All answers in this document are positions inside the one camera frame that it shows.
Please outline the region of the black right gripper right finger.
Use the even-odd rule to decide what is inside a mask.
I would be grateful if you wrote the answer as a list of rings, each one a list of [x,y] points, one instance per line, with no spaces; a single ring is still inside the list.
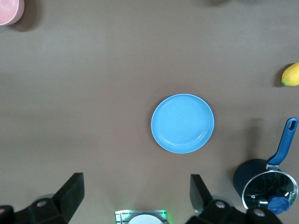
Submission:
[[[280,219],[267,209],[252,208],[245,213],[221,199],[214,199],[199,174],[191,174],[190,200],[197,211],[188,224],[280,224]]]

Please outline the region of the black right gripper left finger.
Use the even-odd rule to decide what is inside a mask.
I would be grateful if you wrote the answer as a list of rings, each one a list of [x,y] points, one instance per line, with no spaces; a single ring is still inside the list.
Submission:
[[[0,206],[2,224],[67,224],[84,199],[84,174],[74,173],[55,193],[41,196],[28,207],[14,211]]]

